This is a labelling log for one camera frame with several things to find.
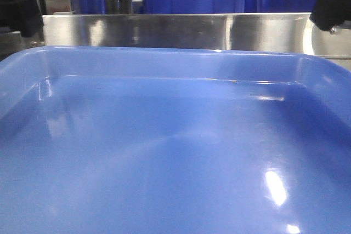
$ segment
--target screw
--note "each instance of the screw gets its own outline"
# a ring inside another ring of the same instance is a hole
[[[332,27],[330,29],[330,34],[334,35],[336,33],[336,28]]]
[[[31,41],[30,45],[31,45],[32,48],[35,48],[35,47],[38,46],[38,42],[36,42],[36,41]]]

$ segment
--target black clamp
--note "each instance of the black clamp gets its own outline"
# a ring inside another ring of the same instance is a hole
[[[44,26],[36,0],[0,0],[0,27],[32,37]]]
[[[320,30],[330,31],[351,20],[351,0],[316,0],[310,19]]]

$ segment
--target black plastic bracket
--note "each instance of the black plastic bracket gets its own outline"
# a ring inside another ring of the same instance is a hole
[[[316,0],[310,19],[319,29],[329,31],[351,20],[351,0]]]
[[[32,37],[44,26],[36,0],[0,0],[0,27]]]

